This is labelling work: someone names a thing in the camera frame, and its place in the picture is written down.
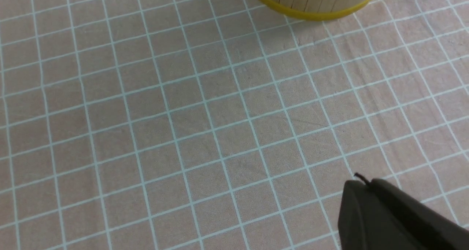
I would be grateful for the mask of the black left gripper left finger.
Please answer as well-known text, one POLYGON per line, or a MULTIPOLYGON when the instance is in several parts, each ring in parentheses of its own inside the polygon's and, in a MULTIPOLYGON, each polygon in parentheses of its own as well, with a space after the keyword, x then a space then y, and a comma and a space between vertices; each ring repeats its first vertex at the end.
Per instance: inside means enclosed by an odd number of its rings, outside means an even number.
POLYGON ((405 224, 414 221, 415 199, 383 179, 360 173, 347 180, 339 210, 338 231, 344 250, 424 250, 405 224))

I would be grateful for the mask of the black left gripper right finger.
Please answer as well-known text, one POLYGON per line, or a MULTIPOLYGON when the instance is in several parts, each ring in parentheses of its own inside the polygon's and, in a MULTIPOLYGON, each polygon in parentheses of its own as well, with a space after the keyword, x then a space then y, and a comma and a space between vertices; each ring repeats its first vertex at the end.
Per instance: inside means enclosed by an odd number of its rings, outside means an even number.
POLYGON ((467 250, 468 231, 382 179, 370 189, 425 250, 467 250))

